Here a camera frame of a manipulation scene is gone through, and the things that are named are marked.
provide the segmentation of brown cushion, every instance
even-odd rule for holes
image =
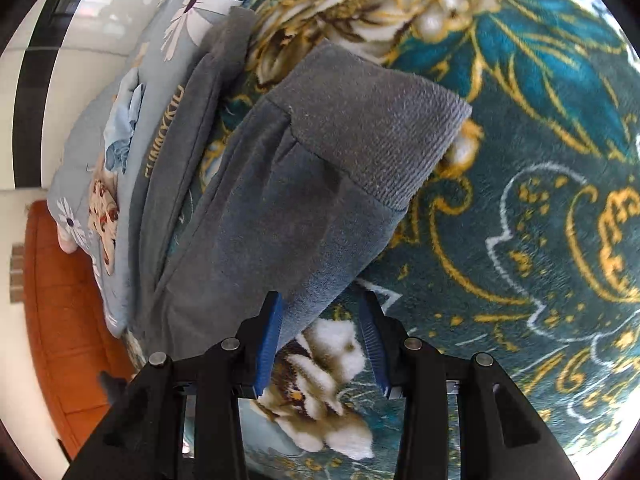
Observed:
[[[129,379],[133,367],[108,332],[91,258],[65,254],[46,202],[31,205],[24,242],[24,310],[36,375],[66,451],[74,457],[108,410],[102,370]]]

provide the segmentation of gray sweatshirt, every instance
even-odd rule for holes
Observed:
[[[229,15],[186,86],[148,184],[134,319],[146,352],[201,354],[255,316],[268,290],[286,301],[283,346],[380,254],[471,112],[427,79],[325,40],[235,130],[167,260],[253,22],[245,9]]]

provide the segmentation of metal screw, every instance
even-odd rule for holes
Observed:
[[[419,350],[422,348],[422,341],[420,341],[417,337],[408,337],[404,340],[404,347],[407,350]]]
[[[480,366],[491,366],[492,364],[494,364],[494,358],[489,354],[481,352],[476,355],[476,363],[478,363]]]
[[[164,352],[154,352],[149,356],[149,364],[155,368],[160,368],[166,361],[166,354]]]
[[[220,343],[223,350],[236,350],[240,346],[240,342],[235,337],[227,337],[222,343]]]

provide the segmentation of light blue cloth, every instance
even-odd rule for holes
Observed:
[[[138,69],[132,68],[122,78],[118,95],[104,127],[104,169],[127,171],[131,137],[142,104],[144,85],[138,84]]]
[[[202,46],[195,44],[184,30],[179,35],[172,58],[165,59],[166,51],[162,46],[166,41],[166,31],[176,12],[179,9],[184,10],[183,1],[165,0],[159,6],[158,12],[140,35],[138,44],[125,63],[127,67],[131,66],[141,52],[146,52],[138,69],[138,81],[134,82],[133,86],[126,86],[131,92],[131,97],[126,114],[122,114],[122,121],[125,125],[129,121],[129,110],[135,109],[139,112],[139,116],[135,124],[135,135],[127,137],[130,140],[130,144],[127,142],[129,149],[126,158],[127,173],[121,174],[118,178],[117,199],[120,211],[113,274],[108,275],[104,268],[100,256],[102,249],[97,237],[88,235],[87,247],[83,247],[94,261],[96,282],[104,302],[104,318],[107,328],[115,337],[122,335],[134,309],[134,302],[131,301],[132,288],[137,287],[137,282],[129,269],[129,249],[137,247],[138,231],[134,230],[129,243],[129,209],[138,169],[146,164],[149,145],[158,134],[162,115],[171,102],[177,86],[186,83],[191,70],[207,51],[206,44]],[[239,5],[243,0],[235,1]],[[212,24],[224,17],[222,14],[201,9],[192,9],[190,12],[197,12],[201,18]],[[88,224],[89,193],[87,190],[92,177],[92,172],[87,171],[86,168],[94,165],[100,150],[105,150],[104,147],[110,145],[100,134],[104,133],[107,122],[115,124],[110,121],[114,108],[113,95],[120,93],[122,77],[128,74],[129,72],[123,72],[119,75],[117,80],[107,86],[82,112],[65,143],[64,164],[56,172],[47,194],[47,203],[53,218],[58,218],[60,214],[58,201],[64,198],[85,232]],[[132,103],[136,99],[134,91],[140,82],[144,83],[144,99],[140,109],[137,110]]]

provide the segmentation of teal blanket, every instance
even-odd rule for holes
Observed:
[[[226,140],[322,38],[446,86],[472,119],[360,276],[441,352],[490,351],[596,479],[640,417],[640,62],[600,0],[247,0],[246,75],[218,111],[174,246]],[[242,405],[274,478],[391,479],[402,402],[374,386],[347,290]],[[451,477],[460,460],[451,407]]]

